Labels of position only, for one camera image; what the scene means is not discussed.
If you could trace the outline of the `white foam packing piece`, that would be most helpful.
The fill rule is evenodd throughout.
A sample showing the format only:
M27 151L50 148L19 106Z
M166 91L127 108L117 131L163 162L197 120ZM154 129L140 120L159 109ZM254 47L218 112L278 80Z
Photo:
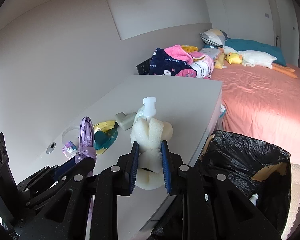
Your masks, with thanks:
M138 118L130 134L132 143L139 145L136 186L143 190L154 190L164 185L162 171L161 142L169 141L173 127L169 122L151 118Z

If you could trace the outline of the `purple plastic bag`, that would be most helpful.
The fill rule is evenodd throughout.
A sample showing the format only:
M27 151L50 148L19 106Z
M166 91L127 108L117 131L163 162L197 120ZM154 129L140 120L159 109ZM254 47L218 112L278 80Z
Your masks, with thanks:
M91 158L96 163L97 155L94 148L94 126L89 117L84 117L79 126L79 148L75 155L75 163L85 158Z

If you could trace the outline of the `white green bottle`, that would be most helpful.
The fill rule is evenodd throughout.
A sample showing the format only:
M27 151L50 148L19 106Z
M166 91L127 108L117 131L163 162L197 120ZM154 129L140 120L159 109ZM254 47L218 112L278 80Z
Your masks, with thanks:
M254 194L249 198L250 202L251 202L254 206L256 206L258 197L259 197L259 195L258 195L257 193L254 193Z

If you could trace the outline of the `black trash bag bin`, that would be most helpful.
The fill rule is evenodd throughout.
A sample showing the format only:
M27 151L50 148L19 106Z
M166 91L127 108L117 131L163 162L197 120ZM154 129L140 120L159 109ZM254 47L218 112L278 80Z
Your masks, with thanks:
M194 167L179 166L178 194L151 239L280 239L290 207L287 151L216 131ZM249 198L259 195L256 206Z

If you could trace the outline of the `yellow teal paper bag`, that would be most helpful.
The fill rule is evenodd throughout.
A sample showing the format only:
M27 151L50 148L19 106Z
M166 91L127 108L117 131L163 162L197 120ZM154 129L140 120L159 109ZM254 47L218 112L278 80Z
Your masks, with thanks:
M118 136L117 128L115 120L94 125L94 148L97 155L103 154L115 142Z

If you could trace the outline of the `grey foam piece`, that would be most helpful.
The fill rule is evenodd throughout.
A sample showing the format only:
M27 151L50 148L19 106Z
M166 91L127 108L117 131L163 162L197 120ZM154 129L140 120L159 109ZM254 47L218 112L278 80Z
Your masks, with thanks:
M125 113L117 113L115 115L115 120L118 126L124 131L131 129L133 127L134 119L136 116L136 112L125 115Z

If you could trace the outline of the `white spray bottle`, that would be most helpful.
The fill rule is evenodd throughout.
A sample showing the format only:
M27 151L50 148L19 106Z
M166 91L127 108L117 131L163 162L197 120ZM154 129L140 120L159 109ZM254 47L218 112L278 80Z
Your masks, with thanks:
M155 104L157 103L157 98L156 97L146 97L143 98L143 106L138 110L135 118L134 118L134 123L136 123L140 119L145 119L147 122L153 118L157 110L155 108Z

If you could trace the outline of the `white kitty plush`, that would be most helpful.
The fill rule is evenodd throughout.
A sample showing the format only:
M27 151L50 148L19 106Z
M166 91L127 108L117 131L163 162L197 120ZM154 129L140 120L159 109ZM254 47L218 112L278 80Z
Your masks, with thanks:
M220 119L223 118L223 116L225 115L225 113L226 113L226 107L223 104L221 104L219 118Z

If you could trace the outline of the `pink sheet bed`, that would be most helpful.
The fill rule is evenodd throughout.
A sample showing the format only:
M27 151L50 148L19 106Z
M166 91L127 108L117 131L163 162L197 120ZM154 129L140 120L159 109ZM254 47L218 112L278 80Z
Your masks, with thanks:
M229 65L215 69L222 82L225 131L260 139L290 153L300 165L300 68L296 78L266 67Z

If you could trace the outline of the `foam puzzle floor mat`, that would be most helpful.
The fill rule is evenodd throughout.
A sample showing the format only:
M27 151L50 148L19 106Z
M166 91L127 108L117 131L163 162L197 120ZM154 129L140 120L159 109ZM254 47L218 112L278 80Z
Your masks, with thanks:
M300 224L300 165L292 164L290 209L281 239L288 239Z

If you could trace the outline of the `white goose plush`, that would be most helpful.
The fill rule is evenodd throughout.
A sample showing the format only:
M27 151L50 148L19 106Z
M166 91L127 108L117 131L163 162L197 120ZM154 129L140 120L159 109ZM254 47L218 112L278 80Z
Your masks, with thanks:
M255 50L236 51L230 47L224 47L223 53L225 55L225 59L229 53L238 53L242 55L243 62L241 65L245 67L261 66L261 67L273 69L279 73L285 74L295 79L298 77L293 68L282 66L275 63L274 61L276 60L276 57L265 52L255 51Z

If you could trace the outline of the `patterned grey yellow pillow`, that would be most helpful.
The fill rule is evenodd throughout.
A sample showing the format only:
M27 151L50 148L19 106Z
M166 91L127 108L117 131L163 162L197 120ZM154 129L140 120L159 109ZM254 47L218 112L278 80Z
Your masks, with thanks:
M207 45L223 48L225 46L226 40L228 39L228 36L222 30L210 29L203 33L200 33L200 38Z

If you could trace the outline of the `teal pillow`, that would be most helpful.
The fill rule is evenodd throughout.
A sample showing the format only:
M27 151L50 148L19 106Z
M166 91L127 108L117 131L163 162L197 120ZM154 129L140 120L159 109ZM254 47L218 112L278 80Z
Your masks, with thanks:
M236 51L255 50L268 53L276 57L275 63L286 66L286 61L279 47L271 46L254 40L244 40L240 38L229 38L225 41L225 45Z

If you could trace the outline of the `white door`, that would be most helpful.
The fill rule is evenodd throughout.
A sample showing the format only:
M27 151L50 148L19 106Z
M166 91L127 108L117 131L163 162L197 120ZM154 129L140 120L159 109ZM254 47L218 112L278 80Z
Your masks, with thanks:
M293 0L268 0L274 28L274 45L281 49L285 61L299 62L299 28Z

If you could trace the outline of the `black wall socket panel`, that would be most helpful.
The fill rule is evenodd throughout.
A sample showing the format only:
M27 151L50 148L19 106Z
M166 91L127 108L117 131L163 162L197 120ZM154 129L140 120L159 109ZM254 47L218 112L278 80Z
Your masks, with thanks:
M136 66L139 75L148 75L150 70L151 58L143 61Z

